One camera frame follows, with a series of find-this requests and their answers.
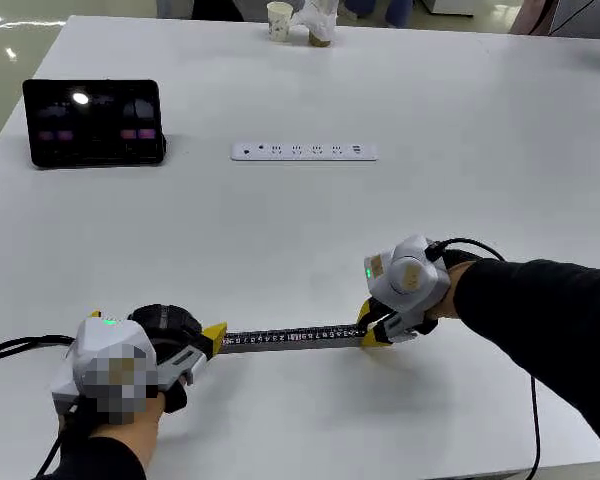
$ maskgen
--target black cable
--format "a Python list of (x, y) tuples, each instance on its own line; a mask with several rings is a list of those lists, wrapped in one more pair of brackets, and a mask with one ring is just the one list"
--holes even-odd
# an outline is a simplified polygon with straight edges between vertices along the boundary
[(424, 253), (430, 261), (434, 262), (442, 256), (442, 252), (445, 248), (454, 243), (466, 243), (467, 245), (475, 245), (476, 247), (480, 247), (483, 250), (486, 250), (498, 260), (501, 260), (503, 262), (505, 261), (504, 257), (498, 252), (496, 252), (489, 245), (485, 245), (484, 243), (478, 242), (477, 240), (473, 240), (471, 238), (462, 237), (450, 238), (449, 240), (444, 240), (443, 242), (433, 242), (425, 249)]
[(0, 359), (35, 348), (53, 347), (56, 345), (71, 345), (72, 337), (66, 335), (42, 335), (41, 337), (14, 338), (0, 343)]
[(531, 376), (531, 406), (533, 408), (533, 430), (536, 437), (536, 459), (533, 461), (531, 471), (525, 480), (531, 480), (535, 477), (540, 466), (540, 422), (538, 421), (538, 395), (536, 393), (536, 378), (534, 376)]
[(49, 465), (51, 465), (51, 462), (53, 461), (53, 457), (56, 456), (56, 453), (58, 452), (58, 449), (60, 448), (60, 444), (62, 443), (62, 438), (64, 437), (63, 434), (64, 434), (64, 432), (61, 432), (58, 434), (58, 438), (56, 438), (56, 441), (53, 442), (53, 446), (51, 447), (51, 450), (49, 450), (49, 453), (47, 454), (47, 458), (44, 459), (44, 462), (42, 463), (40, 470), (38, 470), (38, 473), (36, 473), (36, 476), (34, 478), (43, 476), (44, 472), (46, 472), (47, 468), (49, 468)]
[[(424, 253), (430, 261), (434, 262), (442, 256), (442, 253), (445, 248), (447, 248), (449, 245), (452, 245), (454, 243), (465, 243), (467, 245), (474, 245), (476, 247), (480, 247), (483, 250), (486, 250), (487, 252), (489, 252), (494, 257), (496, 257), (498, 260), (500, 260), (502, 262), (505, 261), (504, 257), (502, 255), (500, 255), (497, 251), (495, 251), (493, 248), (491, 248), (490, 246), (485, 245), (482, 242), (478, 242), (477, 240), (473, 240), (471, 238), (462, 238), (462, 237), (451, 238), (449, 240), (444, 240), (442, 242), (433, 242), (431, 245), (429, 245), (425, 249)], [(536, 379), (533, 375), (530, 375), (530, 377), (531, 377), (531, 408), (533, 409), (533, 431), (534, 431), (534, 436), (535, 436), (535, 441), (536, 441), (536, 456), (535, 456), (535, 460), (533, 461), (533, 466), (531, 467), (531, 470), (529, 471), (529, 475), (527, 475), (525, 480), (532, 480), (532, 478), (536, 476), (538, 467), (540, 466), (540, 456), (541, 456), (540, 421), (538, 419), (538, 395), (537, 395), (537, 391), (536, 391)]]
[(593, 2), (595, 2), (595, 1), (596, 0), (589, 0), (582, 7), (580, 7), (578, 10), (576, 10), (569, 18), (567, 18), (564, 22), (562, 22), (557, 28), (554, 28), (553, 30), (551, 30), (549, 32), (548, 36), (550, 37), (551, 35), (553, 35), (554, 33), (556, 33), (558, 30), (560, 30), (562, 27), (564, 27), (567, 23), (569, 23), (575, 17), (577, 17), (578, 15), (580, 15), (584, 10), (586, 10), (591, 5), (593, 5)]

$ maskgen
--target yellow clamp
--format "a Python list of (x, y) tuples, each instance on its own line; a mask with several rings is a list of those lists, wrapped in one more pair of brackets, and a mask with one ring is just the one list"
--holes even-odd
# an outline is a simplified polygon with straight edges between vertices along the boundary
[(222, 340), (227, 334), (227, 322), (211, 325), (202, 330), (202, 334), (213, 341), (213, 356), (215, 357), (222, 347)]
[[(386, 313), (382, 311), (378, 311), (374, 309), (370, 304), (369, 300), (366, 300), (362, 307), (360, 307), (360, 313), (358, 314), (358, 321), (356, 323), (363, 324), (365, 327), (369, 327), (369, 325), (373, 322), (380, 320), (382, 317), (386, 315)], [(375, 328), (378, 325), (373, 326), (371, 329), (367, 331), (364, 337), (362, 337), (362, 341), (360, 342), (361, 347), (388, 347), (392, 345), (391, 343), (381, 342), (376, 339)]]

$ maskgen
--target black sleeve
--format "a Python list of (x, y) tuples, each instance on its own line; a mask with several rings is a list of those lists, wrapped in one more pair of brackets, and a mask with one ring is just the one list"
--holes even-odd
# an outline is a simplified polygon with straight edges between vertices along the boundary
[(469, 328), (577, 408), (600, 437), (600, 270), (480, 260), (454, 303)]
[(46, 480), (146, 480), (138, 457), (112, 438), (90, 438), (70, 454)]

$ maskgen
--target measuring ruler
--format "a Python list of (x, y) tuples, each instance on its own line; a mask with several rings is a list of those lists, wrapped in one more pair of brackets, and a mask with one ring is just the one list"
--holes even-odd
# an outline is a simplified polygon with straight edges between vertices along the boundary
[(359, 347), (366, 333), (355, 324), (227, 333), (219, 353)]

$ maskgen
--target power strip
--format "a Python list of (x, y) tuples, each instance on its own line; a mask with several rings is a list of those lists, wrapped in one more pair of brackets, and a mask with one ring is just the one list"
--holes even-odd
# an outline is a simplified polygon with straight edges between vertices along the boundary
[(361, 143), (236, 143), (231, 151), (236, 161), (363, 161), (375, 162), (375, 145)]

